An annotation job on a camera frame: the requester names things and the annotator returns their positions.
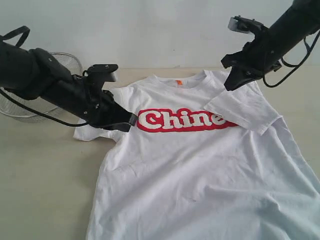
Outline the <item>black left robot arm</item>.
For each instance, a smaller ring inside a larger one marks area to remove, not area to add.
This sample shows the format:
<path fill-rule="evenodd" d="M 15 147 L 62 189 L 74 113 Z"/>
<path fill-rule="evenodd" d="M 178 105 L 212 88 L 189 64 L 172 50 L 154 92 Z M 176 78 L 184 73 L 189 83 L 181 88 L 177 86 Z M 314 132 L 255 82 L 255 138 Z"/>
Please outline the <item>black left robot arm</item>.
<path fill-rule="evenodd" d="M 120 106 L 106 82 L 115 82 L 117 64 L 94 64 L 81 75 L 71 72 L 42 48 L 25 50 L 21 46 L 30 34 L 23 25 L 0 37 L 0 94 L 13 104 L 40 117 L 68 127 L 76 124 L 62 121 L 32 109 L 9 96 L 24 100 L 43 100 L 84 120 L 82 126 L 128 132 L 138 117 Z"/>

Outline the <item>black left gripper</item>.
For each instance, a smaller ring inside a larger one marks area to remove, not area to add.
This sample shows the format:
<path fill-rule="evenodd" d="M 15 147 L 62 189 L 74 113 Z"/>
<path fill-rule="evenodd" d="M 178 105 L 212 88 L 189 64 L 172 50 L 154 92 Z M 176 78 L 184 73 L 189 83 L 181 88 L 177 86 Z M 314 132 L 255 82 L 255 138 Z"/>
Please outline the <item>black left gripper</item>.
<path fill-rule="evenodd" d="M 68 123 L 50 119 L 68 127 L 91 126 L 108 131 L 129 132 L 137 116 L 125 110 L 110 91 L 95 90 L 86 85 L 83 76 L 71 75 L 70 79 L 49 77 L 49 102 L 84 120 Z"/>

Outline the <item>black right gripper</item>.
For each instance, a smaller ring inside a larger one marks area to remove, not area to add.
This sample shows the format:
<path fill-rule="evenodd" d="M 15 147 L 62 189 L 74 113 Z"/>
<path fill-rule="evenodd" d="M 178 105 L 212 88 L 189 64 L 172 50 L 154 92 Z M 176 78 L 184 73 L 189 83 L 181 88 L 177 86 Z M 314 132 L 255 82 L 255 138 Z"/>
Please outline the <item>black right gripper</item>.
<path fill-rule="evenodd" d="M 242 51 L 226 54 L 221 59 L 224 68 L 231 71 L 224 83 L 227 91 L 259 80 L 263 75 L 276 72 L 281 67 L 280 58 L 283 56 L 283 41 L 280 37 L 268 32 L 254 37 L 254 40 L 245 44 Z"/>

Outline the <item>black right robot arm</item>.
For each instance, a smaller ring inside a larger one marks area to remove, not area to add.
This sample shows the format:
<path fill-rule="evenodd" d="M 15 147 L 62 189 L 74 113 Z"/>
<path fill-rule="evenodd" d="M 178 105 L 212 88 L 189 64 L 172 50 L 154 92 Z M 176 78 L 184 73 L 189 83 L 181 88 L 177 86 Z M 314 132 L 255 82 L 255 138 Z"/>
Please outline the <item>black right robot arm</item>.
<path fill-rule="evenodd" d="M 241 51 L 225 55 L 221 63 L 231 71 L 224 87 L 234 91 L 248 83 L 264 80 L 266 74 L 278 71 L 282 66 L 295 72 L 301 65 L 289 64 L 283 57 L 306 37 L 320 34 L 320 2 L 318 0 L 295 0 L 284 14 L 270 27 L 255 19 L 234 16 L 228 28 L 233 32 L 253 34 Z"/>

